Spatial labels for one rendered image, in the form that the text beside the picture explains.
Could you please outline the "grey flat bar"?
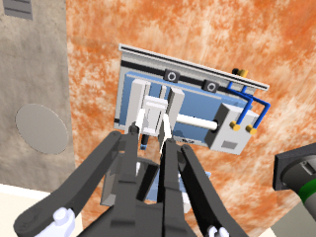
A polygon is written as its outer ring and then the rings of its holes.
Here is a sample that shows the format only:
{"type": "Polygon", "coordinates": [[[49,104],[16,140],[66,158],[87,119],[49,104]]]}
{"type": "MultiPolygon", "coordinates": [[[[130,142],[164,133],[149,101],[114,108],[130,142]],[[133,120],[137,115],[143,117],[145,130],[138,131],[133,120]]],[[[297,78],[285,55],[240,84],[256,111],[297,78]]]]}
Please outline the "grey flat bar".
{"type": "Polygon", "coordinates": [[[161,90],[160,90],[160,94],[159,94],[159,99],[163,99],[164,100],[164,97],[165,97],[165,93],[166,93],[166,86],[161,86],[161,90]]]}

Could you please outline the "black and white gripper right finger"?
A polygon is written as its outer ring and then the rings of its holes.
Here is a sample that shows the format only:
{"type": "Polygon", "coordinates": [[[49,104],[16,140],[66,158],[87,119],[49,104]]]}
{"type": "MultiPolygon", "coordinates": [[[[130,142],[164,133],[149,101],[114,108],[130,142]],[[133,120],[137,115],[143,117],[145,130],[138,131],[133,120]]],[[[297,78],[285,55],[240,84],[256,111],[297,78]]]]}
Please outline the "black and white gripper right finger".
{"type": "Polygon", "coordinates": [[[249,237],[228,213],[190,145],[176,143],[165,114],[159,129],[159,150],[156,203],[163,203],[161,237],[189,237],[179,173],[203,237],[249,237]]]}

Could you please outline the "grey metal bar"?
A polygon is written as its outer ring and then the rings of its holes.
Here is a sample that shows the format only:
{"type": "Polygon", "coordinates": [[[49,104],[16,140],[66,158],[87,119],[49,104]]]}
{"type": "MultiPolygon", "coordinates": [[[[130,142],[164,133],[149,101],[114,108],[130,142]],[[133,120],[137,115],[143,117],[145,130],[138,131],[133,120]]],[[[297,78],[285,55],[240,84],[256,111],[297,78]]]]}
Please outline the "grey metal bar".
{"type": "Polygon", "coordinates": [[[146,82],[141,108],[143,109],[145,96],[148,96],[151,82],[146,82]]]}

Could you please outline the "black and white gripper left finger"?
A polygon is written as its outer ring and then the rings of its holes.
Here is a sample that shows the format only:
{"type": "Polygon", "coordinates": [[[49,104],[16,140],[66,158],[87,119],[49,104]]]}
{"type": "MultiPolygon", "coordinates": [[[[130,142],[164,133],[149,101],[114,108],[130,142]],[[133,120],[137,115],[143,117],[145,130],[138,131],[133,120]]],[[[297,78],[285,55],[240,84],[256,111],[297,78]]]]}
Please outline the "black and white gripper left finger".
{"type": "Polygon", "coordinates": [[[127,134],[111,131],[57,190],[19,214],[13,224],[16,235],[69,237],[75,218],[124,151],[108,237],[135,237],[137,152],[144,112],[140,109],[127,134]]]}

